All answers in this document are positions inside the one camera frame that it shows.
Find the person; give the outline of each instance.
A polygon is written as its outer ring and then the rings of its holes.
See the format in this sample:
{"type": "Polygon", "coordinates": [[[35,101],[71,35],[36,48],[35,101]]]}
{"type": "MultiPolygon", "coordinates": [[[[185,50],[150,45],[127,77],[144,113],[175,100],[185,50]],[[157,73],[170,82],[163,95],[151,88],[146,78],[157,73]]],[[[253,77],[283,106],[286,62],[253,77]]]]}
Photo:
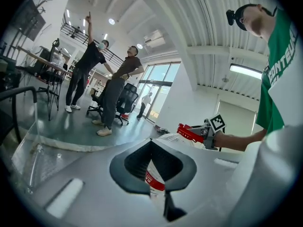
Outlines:
{"type": "Polygon", "coordinates": [[[283,119],[272,101],[268,90],[283,75],[284,70],[299,61],[299,34],[290,18],[281,9],[275,9],[274,17],[270,11],[260,4],[247,4],[240,7],[235,14],[227,11],[229,24],[236,20],[242,30],[247,30],[254,36],[264,39],[269,47],[268,66],[262,73],[261,97],[256,123],[263,130],[248,136],[236,137],[219,131],[215,135],[215,146],[244,151],[252,142],[261,141],[272,131],[284,126],[283,119]]]}
{"type": "Polygon", "coordinates": [[[65,110],[69,113],[72,112],[71,108],[81,109],[80,106],[78,106],[76,103],[85,90],[87,78],[91,69],[93,69],[100,62],[101,64],[104,64],[110,73],[114,73],[109,64],[106,62],[104,55],[102,54],[102,51],[104,51],[109,46],[109,42],[107,40],[102,40],[102,42],[97,46],[92,36],[92,22],[90,12],[89,16],[86,16],[85,19],[89,24],[89,41],[84,55],[75,65],[75,68],[72,72],[70,85],[66,93],[65,110]],[[75,89],[76,93],[73,100],[71,101],[71,96],[75,89]]]}
{"type": "Polygon", "coordinates": [[[112,134],[112,123],[116,115],[116,105],[123,91],[125,81],[132,75],[144,72],[140,59],[136,57],[138,49],[131,46],[127,50],[127,57],[121,67],[113,74],[103,97],[103,113],[101,120],[93,120],[93,124],[101,125],[103,128],[97,131],[99,136],[112,134]]]}
{"type": "Polygon", "coordinates": [[[144,113],[144,110],[145,110],[147,104],[151,104],[151,101],[152,101],[151,96],[152,96],[152,92],[150,92],[148,95],[145,95],[142,98],[140,112],[137,116],[138,120],[141,120],[142,114],[144,113]]]}

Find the black shirt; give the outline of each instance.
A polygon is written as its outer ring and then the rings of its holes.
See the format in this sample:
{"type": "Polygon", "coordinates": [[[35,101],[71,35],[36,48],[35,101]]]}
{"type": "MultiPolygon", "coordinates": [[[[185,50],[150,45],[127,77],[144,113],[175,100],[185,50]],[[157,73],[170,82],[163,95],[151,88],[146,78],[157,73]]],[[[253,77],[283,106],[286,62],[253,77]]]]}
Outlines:
{"type": "Polygon", "coordinates": [[[120,76],[133,72],[136,68],[142,66],[140,59],[135,56],[127,56],[125,57],[125,61],[122,63],[121,67],[117,70],[117,72],[112,76],[112,79],[119,78],[120,76]]]}
{"type": "Polygon", "coordinates": [[[99,52],[95,42],[90,43],[82,56],[77,62],[75,68],[79,68],[83,73],[89,74],[90,70],[93,69],[98,63],[104,64],[106,62],[104,55],[99,52]]]}

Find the black office chair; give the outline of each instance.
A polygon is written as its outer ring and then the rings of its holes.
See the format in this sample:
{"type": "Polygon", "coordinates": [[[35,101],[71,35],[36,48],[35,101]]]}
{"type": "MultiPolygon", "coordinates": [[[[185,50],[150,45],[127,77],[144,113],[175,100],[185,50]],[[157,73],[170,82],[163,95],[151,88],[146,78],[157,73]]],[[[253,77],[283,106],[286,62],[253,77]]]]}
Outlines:
{"type": "MultiPolygon", "coordinates": [[[[86,115],[89,114],[89,112],[98,112],[100,117],[101,113],[103,112],[103,97],[105,95],[107,86],[109,84],[110,80],[108,80],[105,84],[105,87],[99,97],[96,96],[96,92],[91,96],[92,100],[98,104],[97,107],[89,106],[87,109],[86,115]]],[[[118,118],[121,121],[121,126],[123,126],[123,120],[127,121],[127,125],[129,124],[128,120],[122,117],[122,114],[125,113],[131,113],[134,109],[133,104],[138,98],[137,87],[135,87],[132,84],[127,83],[124,86],[124,89],[118,99],[116,110],[119,113],[119,115],[116,115],[115,118],[118,118]]]]}

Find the glass wall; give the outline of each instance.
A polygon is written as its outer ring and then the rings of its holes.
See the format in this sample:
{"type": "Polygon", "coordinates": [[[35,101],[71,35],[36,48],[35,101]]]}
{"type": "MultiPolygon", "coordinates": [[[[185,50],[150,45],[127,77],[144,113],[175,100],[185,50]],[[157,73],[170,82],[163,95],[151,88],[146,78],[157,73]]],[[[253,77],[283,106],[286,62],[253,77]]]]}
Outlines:
{"type": "Polygon", "coordinates": [[[152,122],[156,121],[179,65],[180,63],[149,65],[145,69],[137,89],[139,98],[134,109],[137,113],[140,111],[142,98],[152,92],[151,104],[146,106],[143,116],[152,122]]]}

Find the floor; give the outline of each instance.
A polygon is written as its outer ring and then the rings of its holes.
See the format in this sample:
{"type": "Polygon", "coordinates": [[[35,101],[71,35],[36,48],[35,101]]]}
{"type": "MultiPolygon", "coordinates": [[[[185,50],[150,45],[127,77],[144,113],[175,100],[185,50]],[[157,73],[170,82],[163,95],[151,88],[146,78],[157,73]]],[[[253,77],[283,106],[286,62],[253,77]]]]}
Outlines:
{"type": "MultiPolygon", "coordinates": [[[[136,112],[130,114],[129,125],[125,124],[124,126],[120,126],[120,121],[115,119],[112,128],[113,134],[106,137],[98,136],[96,131],[100,129],[100,126],[96,126],[91,123],[92,120],[99,119],[98,113],[91,112],[89,115],[86,115],[88,106],[95,104],[91,100],[89,90],[86,90],[83,96],[77,102],[77,104],[81,106],[80,110],[73,109],[72,113],[67,113],[65,111],[65,95],[68,85],[69,81],[67,80],[65,80],[62,84],[59,110],[57,111],[54,103],[51,121],[48,121],[46,93],[39,93],[37,95],[37,123],[41,136],[84,146],[116,146],[134,140],[159,137],[154,126],[150,122],[144,118],[142,118],[140,121],[136,119],[136,112]]],[[[38,89],[39,87],[45,87],[45,84],[32,77],[29,86],[34,86],[36,89],[38,89]]],[[[0,107],[6,112],[11,110],[9,100],[0,102],[0,107]]],[[[30,128],[35,120],[34,112],[35,109],[31,92],[27,92],[26,95],[18,95],[17,113],[20,127],[25,129],[30,128]]]]}

